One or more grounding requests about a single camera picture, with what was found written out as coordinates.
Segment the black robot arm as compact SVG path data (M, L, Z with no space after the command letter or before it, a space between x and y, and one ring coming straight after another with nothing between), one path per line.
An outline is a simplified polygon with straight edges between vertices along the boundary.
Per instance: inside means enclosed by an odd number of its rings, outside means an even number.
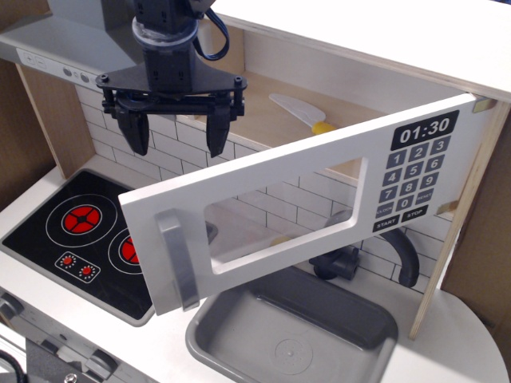
M149 119L155 115L206 118L206 143L211 156L224 150L230 124L244 114L247 80L207 63L227 55L230 42L206 54L197 36L208 18L229 36L210 1L136 1L132 30L143 49L143 63L103 73L96 79L102 106L117 121L131 150L146 155Z

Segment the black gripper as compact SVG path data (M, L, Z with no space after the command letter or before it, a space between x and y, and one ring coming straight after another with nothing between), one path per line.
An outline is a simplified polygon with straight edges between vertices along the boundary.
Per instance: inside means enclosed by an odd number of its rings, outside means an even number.
M104 111L117 119L131 150L149 150L148 115L207 116L206 141L211 157L220 155L230 122L245 114L246 78L205 64L195 50L144 52L139 65L96 78Z

